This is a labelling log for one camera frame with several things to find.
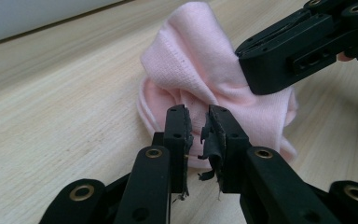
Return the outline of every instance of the crumpled cloth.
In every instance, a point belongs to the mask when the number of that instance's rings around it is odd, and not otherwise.
[[[141,57],[146,71],[137,102],[150,134],[163,132],[166,111],[185,105],[190,112],[194,143],[188,165],[209,168],[202,155],[200,132],[208,105],[231,111],[253,146],[269,147],[290,161],[296,150],[282,136],[296,116],[292,87],[270,95],[253,95],[238,57],[208,4],[190,2],[164,22]]]

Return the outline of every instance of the wooden table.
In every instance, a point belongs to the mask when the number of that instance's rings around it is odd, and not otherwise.
[[[135,105],[139,57],[184,2],[130,1],[0,44],[0,223],[36,223],[67,184],[109,184],[131,170],[151,142]],[[305,3],[208,2],[234,48]],[[324,190],[358,182],[358,62],[335,63],[296,94],[291,165]],[[172,205],[172,223],[244,223],[239,196],[219,195],[199,172],[190,169],[190,197]]]

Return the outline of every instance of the pink cloth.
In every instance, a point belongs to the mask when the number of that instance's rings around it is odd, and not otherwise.
[[[253,95],[230,41],[206,3],[187,3],[165,21],[141,58],[147,77],[142,81],[138,110],[150,134],[162,132],[169,107],[184,104],[190,112],[194,143],[189,166],[207,168],[200,131],[208,105],[231,111],[254,146],[270,147],[290,161],[295,149],[282,136],[296,116],[293,88]]]

